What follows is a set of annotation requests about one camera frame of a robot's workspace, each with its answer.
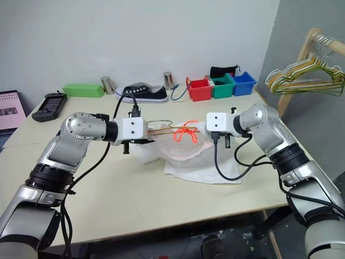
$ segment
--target silver cylinder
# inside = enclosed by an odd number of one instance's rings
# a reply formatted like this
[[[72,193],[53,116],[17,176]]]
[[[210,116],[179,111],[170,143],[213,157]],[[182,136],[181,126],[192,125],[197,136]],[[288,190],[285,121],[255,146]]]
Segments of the silver cylinder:
[[[164,76],[164,88],[167,90],[174,89],[174,82],[173,77],[171,76],[171,72],[167,71],[163,73]]]
[[[101,81],[102,81],[103,89],[106,92],[106,94],[114,94],[115,87],[110,77],[102,77]]]

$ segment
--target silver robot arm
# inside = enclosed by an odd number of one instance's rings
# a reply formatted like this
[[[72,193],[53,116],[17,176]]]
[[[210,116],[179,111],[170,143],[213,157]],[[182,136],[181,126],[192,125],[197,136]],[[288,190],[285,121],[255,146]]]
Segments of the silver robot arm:
[[[108,118],[79,112],[62,123],[0,218],[0,258],[37,258],[37,251],[52,243],[61,219],[54,207],[66,196],[92,140],[119,145],[146,139],[141,117]]]
[[[338,189],[299,147],[294,136],[280,122],[276,109],[255,104],[240,113],[208,113],[206,128],[209,132],[242,137],[253,134],[257,145],[273,162],[289,192],[330,202],[344,209]],[[307,258],[345,258],[345,220],[340,211],[320,203],[287,195],[295,218],[307,227],[305,248]]]

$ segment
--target green bin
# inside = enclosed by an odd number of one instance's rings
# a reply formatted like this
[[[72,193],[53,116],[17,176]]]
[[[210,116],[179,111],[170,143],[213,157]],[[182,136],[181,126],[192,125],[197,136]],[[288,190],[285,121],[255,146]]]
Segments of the green bin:
[[[232,96],[236,82],[232,79],[229,73],[226,73],[223,77],[211,79],[215,84],[212,90],[213,98],[219,99]]]

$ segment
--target white shoe sole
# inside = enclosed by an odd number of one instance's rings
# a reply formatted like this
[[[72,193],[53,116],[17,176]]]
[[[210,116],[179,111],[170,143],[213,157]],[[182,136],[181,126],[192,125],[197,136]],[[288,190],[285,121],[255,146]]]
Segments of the white shoe sole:
[[[124,87],[118,87],[115,89],[115,95],[118,99],[121,98],[121,94],[123,92]],[[152,103],[166,103],[168,101],[168,97],[165,97],[164,99],[141,99],[141,98],[135,98],[136,102],[138,104],[152,104]],[[133,99],[131,97],[124,97],[123,100],[125,103],[133,103]]]

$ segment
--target beige table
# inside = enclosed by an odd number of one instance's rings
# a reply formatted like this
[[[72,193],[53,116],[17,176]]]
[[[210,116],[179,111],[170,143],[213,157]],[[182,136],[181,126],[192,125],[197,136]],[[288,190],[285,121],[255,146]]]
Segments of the beige table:
[[[39,123],[28,117],[0,154],[0,213],[28,177],[66,116],[78,111],[112,114],[116,102],[114,96],[69,98],[62,115],[55,121]],[[254,103],[263,103],[255,92],[250,96],[196,103],[187,100],[140,106],[146,120],[179,122],[205,120],[207,112],[229,112],[232,106],[244,111]],[[121,104],[119,116],[127,116],[130,108],[130,104]],[[105,142],[92,142],[76,176],[95,164],[105,147]],[[251,141],[243,148],[241,158],[244,162],[251,162],[262,154]],[[111,147],[103,163],[76,185],[74,190],[77,194],[66,201],[73,222],[72,242],[102,240],[286,204],[278,187],[277,172],[269,165],[253,168],[241,185],[183,181],[164,176],[163,169],[162,160],[141,165],[132,154],[123,155],[122,146]],[[53,245],[63,243],[61,231],[58,231]]]

